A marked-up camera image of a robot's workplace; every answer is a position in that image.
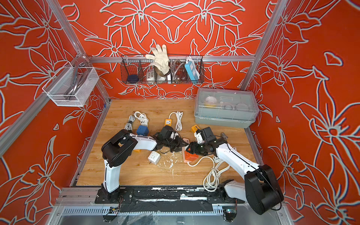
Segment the red cube plug adapter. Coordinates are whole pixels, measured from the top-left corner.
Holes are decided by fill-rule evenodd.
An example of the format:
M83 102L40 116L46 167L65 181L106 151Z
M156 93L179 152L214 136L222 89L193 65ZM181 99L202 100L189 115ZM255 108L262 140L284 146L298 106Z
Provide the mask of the red cube plug adapter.
M192 162L195 161L199 158L199 156L197 154L191 154L187 151L184 152L184 157L185 157L185 162Z

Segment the white cube plug adapter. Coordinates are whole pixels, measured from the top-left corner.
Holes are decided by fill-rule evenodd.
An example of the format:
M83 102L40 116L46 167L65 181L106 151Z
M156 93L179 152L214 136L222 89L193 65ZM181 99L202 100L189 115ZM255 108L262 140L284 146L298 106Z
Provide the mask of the white cube plug adapter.
M154 165L157 165L159 163L160 159L161 159L161 155L156 151L152 151L150 153L150 155L148 156L149 162Z

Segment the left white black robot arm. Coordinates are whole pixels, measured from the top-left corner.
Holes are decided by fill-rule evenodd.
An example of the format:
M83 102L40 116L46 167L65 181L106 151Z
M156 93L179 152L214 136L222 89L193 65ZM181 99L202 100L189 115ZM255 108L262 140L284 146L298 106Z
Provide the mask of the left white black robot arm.
M108 194L119 188L121 166L131 156L133 150L158 151L163 147L168 147L170 152L180 152L187 146L188 143L168 125L153 136L136 135L122 129L101 148L105 164L102 188Z

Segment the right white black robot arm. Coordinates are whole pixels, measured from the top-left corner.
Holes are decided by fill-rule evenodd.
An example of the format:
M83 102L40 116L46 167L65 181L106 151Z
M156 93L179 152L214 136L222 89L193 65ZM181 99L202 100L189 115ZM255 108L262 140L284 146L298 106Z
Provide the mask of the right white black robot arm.
M243 178L244 183L229 181L224 185L229 198L247 202L259 215L276 210L275 206L282 204L284 195L270 166L247 159L225 138L214 135L210 127L200 129L194 125L191 129L196 141L189 144L186 149L188 153L201 155L202 158L213 154Z

